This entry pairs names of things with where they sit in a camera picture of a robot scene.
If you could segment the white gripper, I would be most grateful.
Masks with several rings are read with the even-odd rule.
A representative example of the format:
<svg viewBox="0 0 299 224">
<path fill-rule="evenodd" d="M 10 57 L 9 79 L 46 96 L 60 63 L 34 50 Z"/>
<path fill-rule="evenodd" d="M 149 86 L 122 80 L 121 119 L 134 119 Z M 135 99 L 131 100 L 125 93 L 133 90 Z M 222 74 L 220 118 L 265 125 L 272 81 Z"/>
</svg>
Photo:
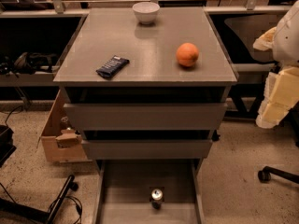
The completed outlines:
<svg viewBox="0 0 299 224">
<path fill-rule="evenodd" d="M 273 27 L 258 37 L 253 47 L 261 51 L 273 48 L 276 29 Z M 277 74 L 270 72 L 265 82 L 263 96 L 256 124 L 260 128 L 271 129 L 279 125 L 299 102 L 299 68 L 287 66 Z"/>
</svg>

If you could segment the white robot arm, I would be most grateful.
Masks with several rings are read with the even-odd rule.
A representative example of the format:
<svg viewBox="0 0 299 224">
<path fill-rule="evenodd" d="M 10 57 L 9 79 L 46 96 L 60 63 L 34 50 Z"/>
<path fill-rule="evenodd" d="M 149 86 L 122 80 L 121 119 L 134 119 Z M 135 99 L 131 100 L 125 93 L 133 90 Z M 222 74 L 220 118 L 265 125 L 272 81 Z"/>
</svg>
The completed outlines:
<svg viewBox="0 0 299 224">
<path fill-rule="evenodd" d="M 271 49 L 280 65 L 277 74 L 270 72 L 265 81 L 264 99 L 256 124 L 271 129 L 286 117 L 299 102 L 299 1 L 278 22 L 253 43 L 258 50 Z"/>
</svg>

